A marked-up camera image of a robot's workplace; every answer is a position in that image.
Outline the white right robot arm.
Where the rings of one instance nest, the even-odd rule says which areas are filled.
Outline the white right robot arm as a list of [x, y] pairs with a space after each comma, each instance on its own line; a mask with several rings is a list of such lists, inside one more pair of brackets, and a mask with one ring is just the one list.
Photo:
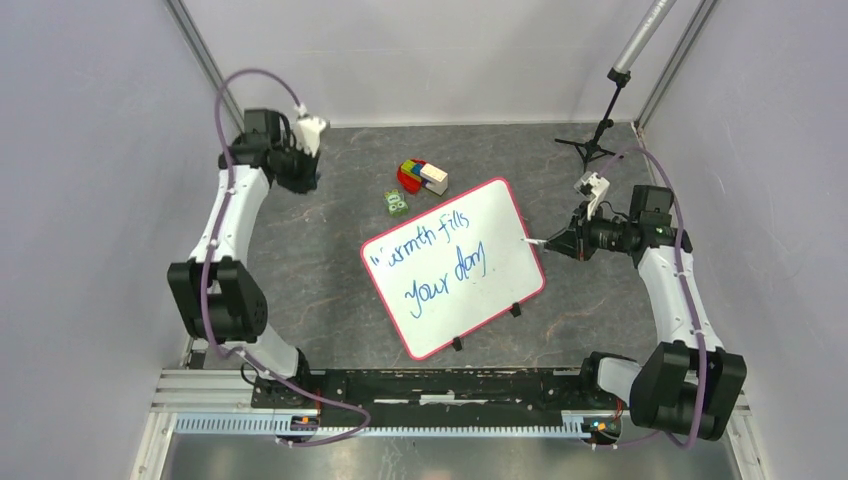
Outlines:
[[666, 187], [637, 185], [623, 217], [605, 217], [606, 189], [582, 185], [585, 199], [549, 251], [587, 261], [599, 250], [631, 258], [650, 300], [658, 345], [644, 364], [592, 353], [577, 382], [580, 400], [602, 408], [615, 397], [633, 423], [681, 446], [720, 439], [747, 377], [742, 356], [728, 352], [709, 324], [694, 279], [692, 245], [672, 225], [676, 199]]

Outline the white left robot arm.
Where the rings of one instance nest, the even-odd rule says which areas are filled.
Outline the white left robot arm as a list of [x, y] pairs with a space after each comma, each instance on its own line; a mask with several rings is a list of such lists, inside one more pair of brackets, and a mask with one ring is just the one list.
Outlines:
[[166, 279], [188, 335], [222, 359], [239, 358], [256, 384], [276, 383], [290, 407], [314, 397], [304, 353], [268, 325], [269, 306], [247, 267], [260, 207], [273, 185], [296, 194], [316, 189], [321, 137], [327, 120], [296, 110], [295, 120], [267, 108], [244, 113], [245, 130], [223, 140], [216, 197], [197, 245], [171, 264]]

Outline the white board with pink rim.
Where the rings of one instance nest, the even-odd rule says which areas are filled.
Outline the white board with pink rim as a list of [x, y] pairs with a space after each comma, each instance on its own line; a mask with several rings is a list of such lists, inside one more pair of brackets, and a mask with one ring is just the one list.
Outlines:
[[421, 361], [545, 288], [528, 237], [510, 184], [496, 177], [367, 240], [360, 258]]

